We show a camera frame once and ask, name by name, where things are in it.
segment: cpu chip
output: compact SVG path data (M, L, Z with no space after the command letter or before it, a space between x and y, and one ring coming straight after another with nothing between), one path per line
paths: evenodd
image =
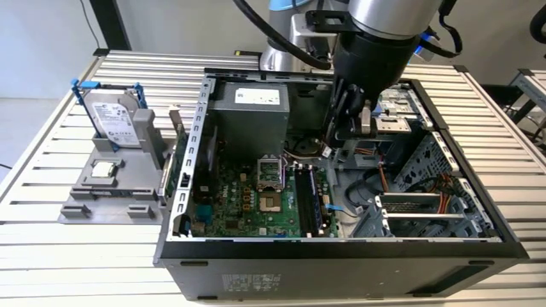
M93 178L109 178L113 174L116 166L115 163L100 161L95 164L91 170L91 177Z
M280 212L280 194L275 192L259 193L259 210L262 212Z

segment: metal bracket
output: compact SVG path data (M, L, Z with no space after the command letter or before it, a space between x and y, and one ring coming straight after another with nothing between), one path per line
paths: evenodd
M319 33L359 33L352 16L346 11L308 11L306 13L308 29Z
M176 134L186 133L184 124L182 122L180 111L178 107L170 107L170 118Z
M370 135L372 131L371 119L370 101L367 100L360 112L360 133L364 136Z
M304 14L294 14L290 27L290 42L303 50L307 49L307 41L310 38L324 38L328 41L328 46L335 44L336 33L318 33L312 31L306 23ZM310 72L312 67L291 56L291 67L294 72Z
M378 133L410 133L411 128L403 118L375 118Z

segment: hard drive label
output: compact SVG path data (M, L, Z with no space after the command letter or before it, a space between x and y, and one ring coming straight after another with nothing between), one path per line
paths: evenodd
M95 102L93 109L105 137L119 146L140 145L127 108L121 104Z

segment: white wall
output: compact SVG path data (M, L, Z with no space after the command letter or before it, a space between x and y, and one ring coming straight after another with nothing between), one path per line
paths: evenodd
M262 51L266 38L231 0L117 0L133 50L230 55L235 49ZM267 18L267 0L248 1ZM529 22L545 0L458 0L447 23L461 32L465 52L434 64L466 65L483 83L507 83L518 68L546 69L546 45L533 40ZM437 18L441 43L451 38Z
M91 25L101 46L93 11ZM77 0L0 0L0 97L60 98L91 63L95 39Z
M248 0L267 17L267 0ZM91 25L105 46L88 0ZM231 0L117 0L135 51L231 55L262 51L266 38ZM546 69L546 45L529 22L543 0L459 0L449 23L463 37L459 63L485 83L507 83L517 68ZM442 44L451 48L449 34ZM60 98L96 45L77 0L0 0L0 97Z
M248 0L267 20L268 0ZM262 52L266 37L231 0L117 0L133 50L232 55Z

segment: green circuit board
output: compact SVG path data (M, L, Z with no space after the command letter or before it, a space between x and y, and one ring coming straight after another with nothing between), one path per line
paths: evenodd
M192 234L199 237L302 237L294 169L284 169L284 189L256 190L256 167L234 164L220 165L218 197L212 204L211 223L194 223ZM316 186L328 195L324 172L318 172ZM336 237L336 226L326 236Z
M264 162L262 163L262 174L259 180L278 181L279 180L279 167L278 163Z

